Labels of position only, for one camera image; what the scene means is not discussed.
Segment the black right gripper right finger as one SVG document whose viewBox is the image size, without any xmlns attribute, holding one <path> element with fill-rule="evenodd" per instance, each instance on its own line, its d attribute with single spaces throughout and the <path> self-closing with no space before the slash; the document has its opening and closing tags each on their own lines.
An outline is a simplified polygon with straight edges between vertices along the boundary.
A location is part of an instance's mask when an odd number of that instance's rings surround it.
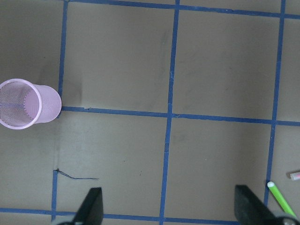
<svg viewBox="0 0 300 225">
<path fill-rule="evenodd" d="M 234 215 L 240 225 L 276 225 L 277 218 L 246 185 L 234 190 Z"/>
</svg>

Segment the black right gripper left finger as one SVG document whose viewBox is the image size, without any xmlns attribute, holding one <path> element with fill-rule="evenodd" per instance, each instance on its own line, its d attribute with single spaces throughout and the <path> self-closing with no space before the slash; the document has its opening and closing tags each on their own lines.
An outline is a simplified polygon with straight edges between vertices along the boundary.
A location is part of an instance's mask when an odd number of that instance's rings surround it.
<svg viewBox="0 0 300 225">
<path fill-rule="evenodd" d="M 87 193 L 72 225 L 101 225 L 104 217 L 102 188 L 93 187 Z"/>
</svg>

